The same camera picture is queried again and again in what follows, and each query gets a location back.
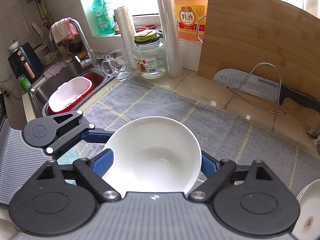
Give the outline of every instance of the black air fryer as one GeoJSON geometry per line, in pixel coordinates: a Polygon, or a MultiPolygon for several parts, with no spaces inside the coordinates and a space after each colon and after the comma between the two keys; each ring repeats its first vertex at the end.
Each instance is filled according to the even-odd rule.
{"type": "Polygon", "coordinates": [[[8,57],[15,77],[25,74],[30,83],[35,82],[43,73],[43,65],[37,54],[27,42],[8,57]]]}

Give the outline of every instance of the faucet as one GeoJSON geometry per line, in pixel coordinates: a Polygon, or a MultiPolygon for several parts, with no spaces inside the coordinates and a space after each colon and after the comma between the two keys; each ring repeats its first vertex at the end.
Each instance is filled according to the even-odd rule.
{"type": "MultiPolygon", "coordinates": [[[[85,68],[89,67],[90,65],[92,67],[96,67],[97,66],[97,58],[93,52],[93,49],[90,48],[89,43],[88,43],[87,39],[85,38],[84,33],[80,27],[80,24],[75,19],[70,19],[69,22],[75,26],[76,30],[78,31],[78,33],[80,35],[81,41],[87,51],[88,58],[80,61],[82,68],[85,69],[85,68]]],[[[49,40],[54,41],[51,29],[49,31],[49,40]]]]}

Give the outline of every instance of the plastic wrap roll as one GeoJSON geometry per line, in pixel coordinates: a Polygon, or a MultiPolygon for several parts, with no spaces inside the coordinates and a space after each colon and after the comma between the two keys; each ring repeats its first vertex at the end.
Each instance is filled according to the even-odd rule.
{"type": "Polygon", "coordinates": [[[135,46],[133,37],[136,33],[132,16],[129,14],[127,6],[115,9],[114,12],[118,22],[124,48],[129,54],[131,68],[138,68],[137,63],[134,61],[132,56],[132,50],[135,46]]]}
{"type": "Polygon", "coordinates": [[[169,76],[179,77],[182,74],[182,67],[175,4],[173,0],[157,1],[169,76]]]}

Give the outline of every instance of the kitchen counter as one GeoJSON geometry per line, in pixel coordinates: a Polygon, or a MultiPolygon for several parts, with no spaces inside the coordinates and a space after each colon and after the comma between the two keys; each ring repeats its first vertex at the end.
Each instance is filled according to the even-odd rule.
{"type": "MultiPolygon", "coordinates": [[[[133,69],[132,74],[135,76],[141,76],[138,69],[133,69]]],[[[187,69],[183,70],[182,76],[178,78],[170,78],[168,74],[158,78],[149,79],[150,82],[165,86],[169,89],[175,90],[182,95],[197,99],[201,102],[207,103],[209,105],[216,106],[218,108],[223,108],[228,99],[231,97],[231,92],[227,90],[227,87],[220,85],[218,83],[212,82],[208,79],[197,76],[197,73],[187,69]]],[[[121,82],[116,79],[112,80],[100,91],[98,91],[92,98],[90,98],[81,108],[83,112],[90,109],[100,98],[103,98],[111,90],[120,85],[121,82]]],[[[252,102],[255,105],[271,109],[270,105],[263,103],[262,101],[253,98],[240,92],[240,95],[252,102]]],[[[23,105],[26,113],[27,121],[35,119],[35,114],[33,112],[31,102],[28,94],[22,96],[23,105]]],[[[267,129],[271,130],[274,114],[266,112],[249,105],[238,97],[235,97],[228,105],[227,111],[239,116],[249,119],[253,123],[267,129]]],[[[320,153],[312,144],[311,138],[307,135],[308,127],[303,126],[300,122],[294,119],[292,116],[279,115],[276,119],[275,134],[279,135],[283,139],[294,143],[301,147],[302,149],[310,152],[316,157],[320,157],[320,153]]]]}

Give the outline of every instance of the glass mug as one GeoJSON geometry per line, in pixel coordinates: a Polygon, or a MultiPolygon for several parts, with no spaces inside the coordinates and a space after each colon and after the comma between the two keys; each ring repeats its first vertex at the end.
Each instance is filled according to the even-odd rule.
{"type": "Polygon", "coordinates": [[[126,49],[117,49],[110,52],[101,63],[102,69],[109,76],[115,76],[117,80],[123,81],[131,76],[129,54],[126,49]]]}

